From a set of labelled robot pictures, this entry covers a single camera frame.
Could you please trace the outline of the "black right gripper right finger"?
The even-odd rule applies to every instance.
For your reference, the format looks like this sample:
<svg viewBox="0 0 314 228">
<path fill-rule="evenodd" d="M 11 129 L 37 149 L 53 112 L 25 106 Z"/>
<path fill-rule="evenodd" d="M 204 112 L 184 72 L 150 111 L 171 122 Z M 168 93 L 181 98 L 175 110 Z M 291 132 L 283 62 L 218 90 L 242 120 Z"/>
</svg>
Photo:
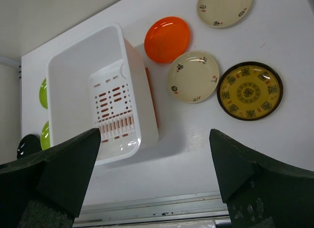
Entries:
<svg viewBox="0 0 314 228">
<path fill-rule="evenodd" d="M 223 203 L 234 228 L 312 228 L 314 173 L 211 129 L 209 142 Z"/>
</svg>

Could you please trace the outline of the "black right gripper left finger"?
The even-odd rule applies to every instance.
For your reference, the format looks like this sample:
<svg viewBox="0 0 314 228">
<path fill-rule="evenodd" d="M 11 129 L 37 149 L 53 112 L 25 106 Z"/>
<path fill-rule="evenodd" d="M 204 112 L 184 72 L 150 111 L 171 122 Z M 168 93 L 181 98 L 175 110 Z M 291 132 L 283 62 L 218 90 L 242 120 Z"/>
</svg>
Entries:
<svg viewBox="0 0 314 228">
<path fill-rule="evenodd" d="M 101 142 L 97 128 L 0 166 L 2 228 L 71 228 Z"/>
</svg>

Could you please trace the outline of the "green plate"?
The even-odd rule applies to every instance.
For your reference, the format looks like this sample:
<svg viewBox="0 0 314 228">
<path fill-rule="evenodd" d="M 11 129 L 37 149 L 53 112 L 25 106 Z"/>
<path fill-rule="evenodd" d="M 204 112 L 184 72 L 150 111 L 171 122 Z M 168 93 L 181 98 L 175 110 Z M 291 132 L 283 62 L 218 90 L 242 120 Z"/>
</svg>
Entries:
<svg viewBox="0 0 314 228">
<path fill-rule="evenodd" d="M 49 122 L 47 121 L 42 128 L 41 136 L 40 136 L 40 144 L 42 150 L 46 150 L 51 147 L 50 143 L 50 130 L 49 130 Z"/>
<path fill-rule="evenodd" d="M 44 109 L 48 109 L 46 78 L 42 81 L 40 89 L 39 89 L 39 101 L 40 101 L 41 106 Z"/>
</svg>

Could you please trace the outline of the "black plate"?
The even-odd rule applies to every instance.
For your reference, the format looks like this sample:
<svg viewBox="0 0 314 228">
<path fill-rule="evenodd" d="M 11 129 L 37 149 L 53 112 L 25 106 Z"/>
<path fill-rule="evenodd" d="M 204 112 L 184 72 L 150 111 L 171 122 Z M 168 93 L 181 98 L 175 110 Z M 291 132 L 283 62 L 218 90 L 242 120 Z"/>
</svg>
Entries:
<svg viewBox="0 0 314 228">
<path fill-rule="evenodd" d="M 42 150 L 38 135 L 29 134 L 24 136 L 17 148 L 17 159 L 22 159 Z"/>
</svg>

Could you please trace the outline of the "yellow ornate dark-rimmed plate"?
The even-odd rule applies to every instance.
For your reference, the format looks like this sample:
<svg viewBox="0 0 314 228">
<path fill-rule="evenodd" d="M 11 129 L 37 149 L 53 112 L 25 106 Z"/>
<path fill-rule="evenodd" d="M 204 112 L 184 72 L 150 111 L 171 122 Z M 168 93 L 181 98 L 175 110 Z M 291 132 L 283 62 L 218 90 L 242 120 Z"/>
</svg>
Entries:
<svg viewBox="0 0 314 228">
<path fill-rule="evenodd" d="M 284 85 L 270 66 L 246 61 L 230 67 L 220 78 L 217 100 L 229 116 L 243 121 L 268 117 L 280 105 Z"/>
</svg>

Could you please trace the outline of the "cream patterned plate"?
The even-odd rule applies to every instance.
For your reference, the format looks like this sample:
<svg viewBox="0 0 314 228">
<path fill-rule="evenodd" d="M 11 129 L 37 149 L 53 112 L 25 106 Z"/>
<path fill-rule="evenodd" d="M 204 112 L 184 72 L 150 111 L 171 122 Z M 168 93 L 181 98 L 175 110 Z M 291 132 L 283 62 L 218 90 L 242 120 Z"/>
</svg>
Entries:
<svg viewBox="0 0 314 228">
<path fill-rule="evenodd" d="M 239 22 L 253 0 L 198 0 L 197 13 L 202 22 L 213 28 L 226 28 Z"/>
<path fill-rule="evenodd" d="M 216 89 L 219 66 L 212 55 L 190 51 L 180 55 L 170 65 L 167 89 L 170 95 L 184 103 L 199 103 Z"/>
</svg>

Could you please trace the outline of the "orange plastic plate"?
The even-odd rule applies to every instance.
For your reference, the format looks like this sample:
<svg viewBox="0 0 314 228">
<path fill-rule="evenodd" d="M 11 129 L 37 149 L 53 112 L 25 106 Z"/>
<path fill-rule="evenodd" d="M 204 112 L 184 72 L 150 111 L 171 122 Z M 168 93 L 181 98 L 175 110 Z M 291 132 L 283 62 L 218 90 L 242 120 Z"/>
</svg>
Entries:
<svg viewBox="0 0 314 228">
<path fill-rule="evenodd" d="M 144 39 L 145 53 L 157 63 L 174 61 L 183 54 L 190 42 L 190 28 L 179 17 L 169 16 L 156 21 Z"/>
</svg>

